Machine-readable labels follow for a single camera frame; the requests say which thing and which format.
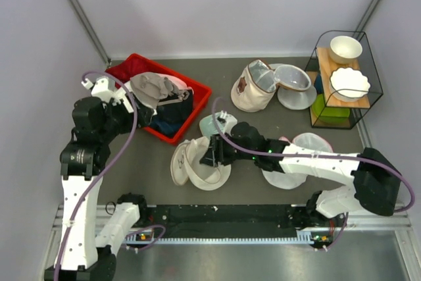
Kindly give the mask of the white bra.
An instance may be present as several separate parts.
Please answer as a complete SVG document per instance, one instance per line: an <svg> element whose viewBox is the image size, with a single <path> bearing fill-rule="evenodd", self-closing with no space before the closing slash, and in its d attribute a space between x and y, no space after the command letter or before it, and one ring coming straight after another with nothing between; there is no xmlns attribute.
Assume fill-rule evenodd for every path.
<svg viewBox="0 0 421 281"><path fill-rule="evenodd" d="M129 80L125 84L129 92L133 93L134 97L144 106L150 108L153 112L152 116L157 115L157 102L153 101L146 94L141 92L138 88L132 85L132 82Z"/></svg>

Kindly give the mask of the white mesh bra laundry bag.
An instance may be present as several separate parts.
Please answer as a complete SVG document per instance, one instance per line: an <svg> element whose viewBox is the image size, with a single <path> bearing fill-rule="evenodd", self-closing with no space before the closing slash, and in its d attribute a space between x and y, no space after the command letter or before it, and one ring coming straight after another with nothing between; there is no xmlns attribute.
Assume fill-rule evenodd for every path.
<svg viewBox="0 0 421 281"><path fill-rule="evenodd" d="M170 175L175 185L183 186L190 181L200 190L213 191L228 181L231 174L230 165L213 167L199 162L209 145L210 139L203 136L183 141L177 146L170 163Z"/></svg>

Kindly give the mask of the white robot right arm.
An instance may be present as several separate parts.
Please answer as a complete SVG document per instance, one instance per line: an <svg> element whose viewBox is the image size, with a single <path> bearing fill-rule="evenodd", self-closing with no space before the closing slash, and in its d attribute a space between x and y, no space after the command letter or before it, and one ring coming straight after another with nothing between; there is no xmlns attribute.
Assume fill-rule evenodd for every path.
<svg viewBox="0 0 421 281"><path fill-rule="evenodd" d="M316 192L307 201L307 218L317 226L342 213L366 210L390 217L395 213L400 174L377 149L362 153L328 153L265 138L246 122L228 134L211 136L202 165L217 167L250 160L278 176L305 174L336 182L334 190Z"/></svg>

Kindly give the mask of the grey taupe bra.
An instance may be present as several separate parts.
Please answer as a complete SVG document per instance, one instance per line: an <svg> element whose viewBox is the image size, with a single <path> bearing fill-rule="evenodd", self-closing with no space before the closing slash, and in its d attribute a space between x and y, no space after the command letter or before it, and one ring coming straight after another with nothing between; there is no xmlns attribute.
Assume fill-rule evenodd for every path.
<svg viewBox="0 0 421 281"><path fill-rule="evenodd" d="M130 78L130 81L133 86L157 102L157 106L160 101L168 97L187 97L188 95L194 95L193 88L180 90L168 78L162 75L156 72L144 72Z"/></svg>

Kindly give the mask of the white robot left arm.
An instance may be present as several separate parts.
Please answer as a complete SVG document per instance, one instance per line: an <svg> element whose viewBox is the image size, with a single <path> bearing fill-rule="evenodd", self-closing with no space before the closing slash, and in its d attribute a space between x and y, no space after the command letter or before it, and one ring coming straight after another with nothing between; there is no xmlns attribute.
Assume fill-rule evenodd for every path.
<svg viewBox="0 0 421 281"><path fill-rule="evenodd" d="M128 230L149 218L145 198L124 194L116 211L95 234L97 200L105 173L116 162L108 160L110 143L120 134L130 142L137 128L149 125L152 109L128 94L127 101L85 97L74 104L71 139L60 154L64 193L61 244L44 280L112 280L116 255Z"/></svg>

